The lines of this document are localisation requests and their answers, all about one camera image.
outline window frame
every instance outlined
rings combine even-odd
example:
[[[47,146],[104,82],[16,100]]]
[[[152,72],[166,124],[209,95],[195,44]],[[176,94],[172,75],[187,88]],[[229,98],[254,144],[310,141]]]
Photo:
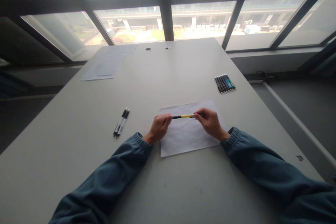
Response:
[[[78,64],[74,62],[50,41],[38,33],[33,27],[26,23],[21,16],[26,15],[39,15],[39,14],[54,14],[54,13],[66,13],[66,12],[79,12],[84,11],[92,20],[96,28],[99,30],[103,38],[108,45],[113,46],[114,43],[110,38],[108,32],[104,28],[101,21],[98,19],[94,11],[107,10],[107,9],[121,9],[121,8],[138,8],[138,7],[150,7],[159,6],[161,11],[161,20],[166,41],[174,40],[173,31],[173,16],[172,5],[180,4],[196,4],[206,2],[225,2],[236,1],[236,5],[233,9],[230,22],[226,29],[226,34],[223,39],[222,48],[225,50],[232,31],[240,14],[241,8],[245,0],[0,0],[0,16],[8,17],[23,30],[29,33],[32,37],[37,39],[41,44],[47,47],[55,55],[57,55],[64,63],[58,63],[57,65]],[[226,51],[227,53],[247,52],[247,51],[266,51],[266,50],[284,50],[293,48],[308,48],[308,47],[325,47],[327,43],[336,36],[336,31],[326,37],[320,44],[305,45],[305,46],[290,46],[279,47],[281,42],[287,37],[292,29],[301,21],[304,15],[311,9],[311,7],[318,0],[306,0],[301,7],[296,11],[293,17],[289,20],[287,25],[277,35],[273,43],[268,48],[259,49],[246,49],[246,50],[232,50]],[[10,62],[12,66],[20,66],[19,62]]]

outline gray floor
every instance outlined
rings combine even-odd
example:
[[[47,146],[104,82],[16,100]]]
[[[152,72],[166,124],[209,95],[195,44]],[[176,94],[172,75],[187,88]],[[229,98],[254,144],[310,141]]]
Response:
[[[312,82],[310,80],[291,80],[271,82],[270,87],[289,106],[305,126],[317,139],[335,156],[333,136],[335,136],[336,114],[332,100],[336,93],[328,83]],[[263,84],[253,84],[252,87],[271,110],[280,124],[313,164],[320,175],[329,183],[334,183],[336,170],[330,165],[323,154],[315,147],[304,131],[288,115]]]
[[[0,154],[52,98],[0,101]]]

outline document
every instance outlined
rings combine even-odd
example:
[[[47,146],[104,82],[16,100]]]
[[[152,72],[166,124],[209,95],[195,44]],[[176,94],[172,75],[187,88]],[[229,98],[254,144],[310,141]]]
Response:
[[[193,114],[201,107],[216,111],[219,123],[222,128],[225,129],[223,119],[213,100],[161,108],[160,114],[170,113],[172,116]],[[168,127],[166,135],[161,139],[161,157],[195,151],[216,145],[219,145],[219,141],[206,133],[200,122],[195,120],[195,118],[173,119]]]
[[[81,78],[82,81],[112,79],[125,56],[133,55],[137,45],[115,45],[108,47]]]

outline sleeve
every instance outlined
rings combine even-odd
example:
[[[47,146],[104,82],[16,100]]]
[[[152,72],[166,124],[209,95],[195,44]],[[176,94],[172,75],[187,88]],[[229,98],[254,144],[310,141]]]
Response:
[[[144,167],[153,146],[135,133],[76,190],[63,197],[49,224],[107,223],[120,195]]]
[[[278,200],[282,223],[336,223],[336,189],[304,176],[277,153],[233,127],[221,143],[233,164]]]

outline colored pen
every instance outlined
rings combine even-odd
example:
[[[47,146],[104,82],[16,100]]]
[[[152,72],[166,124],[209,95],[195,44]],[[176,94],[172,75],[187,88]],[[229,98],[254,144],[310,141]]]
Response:
[[[225,85],[224,85],[223,81],[220,79],[220,77],[219,77],[219,76],[217,76],[217,80],[218,80],[218,82],[220,83],[220,85],[221,85],[221,87],[222,87],[222,90],[223,90],[223,92],[226,92],[226,91],[228,91],[228,90],[227,90],[227,88],[225,87]]]
[[[231,84],[228,82],[228,80],[225,78],[224,74],[221,75],[221,78],[222,78],[223,81],[226,83],[228,89],[229,89],[229,90],[232,90],[233,88],[231,87]]]
[[[176,116],[173,116],[173,119],[179,119],[179,118],[194,118],[195,116],[194,115],[176,115]]]
[[[125,108],[125,110],[124,110],[124,112],[123,112],[123,115],[121,116],[120,121],[119,121],[119,123],[117,124],[117,126],[116,126],[116,128],[115,128],[115,130],[114,130],[114,132],[113,132],[113,135],[116,135],[116,134],[118,133],[118,130],[119,130],[119,128],[120,128],[120,126],[121,126],[121,123],[122,123],[122,121],[123,121],[123,119],[124,119],[124,116],[125,116],[125,114],[126,114],[126,111],[127,111],[127,107]]]
[[[121,125],[120,125],[120,128],[119,128],[119,130],[118,130],[117,138],[118,138],[118,136],[120,136],[121,131],[123,130],[123,127],[124,127],[124,125],[125,125],[125,123],[126,123],[126,119],[127,119],[127,116],[128,116],[129,113],[130,113],[130,109],[128,109],[128,110],[126,111],[126,114],[125,114],[125,116],[124,116],[124,118],[123,118],[123,120],[122,120],[122,123],[121,123]]]
[[[227,74],[226,75],[226,78],[228,79],[228,81],[230,82],[231,86],[236,89],[236,86],[233,84],[233,82],[231,81],[231,79],[229,78],[229,76]]]
[[[227,84],[225,83],[223,78],[221,76],[218,76],[218,79],[222,82],[222,85],[223,85],[225,91],[229,91],[229,87],[227,86]]]
[[[220,93],[223,93],[222,88],[220,87],[220,84],[219,84],[219,82],[218,82],[216,76],[215,76],[215,81],[216,81],[216,83],[217,83],[218,91],[219,91]]]

